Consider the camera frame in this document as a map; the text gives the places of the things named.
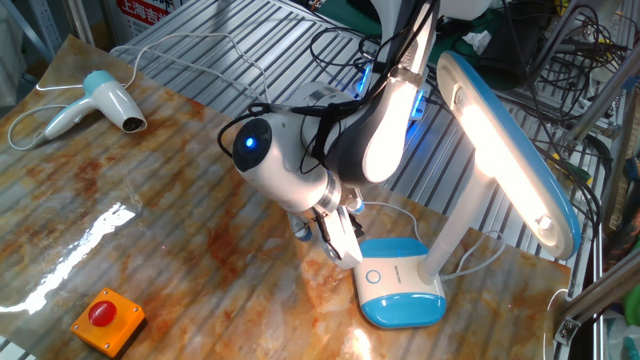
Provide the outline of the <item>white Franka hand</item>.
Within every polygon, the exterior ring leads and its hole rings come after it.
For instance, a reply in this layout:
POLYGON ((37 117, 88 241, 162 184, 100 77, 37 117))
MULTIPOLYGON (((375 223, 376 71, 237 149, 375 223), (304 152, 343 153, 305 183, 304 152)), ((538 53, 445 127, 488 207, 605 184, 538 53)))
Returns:
POLYGON ((356 217, 344 206, 331 213, 314 208, 313 215, 313 245, 344 270, 359 265, 363 255, 357 238, 363 237, 364 232, 356 217))

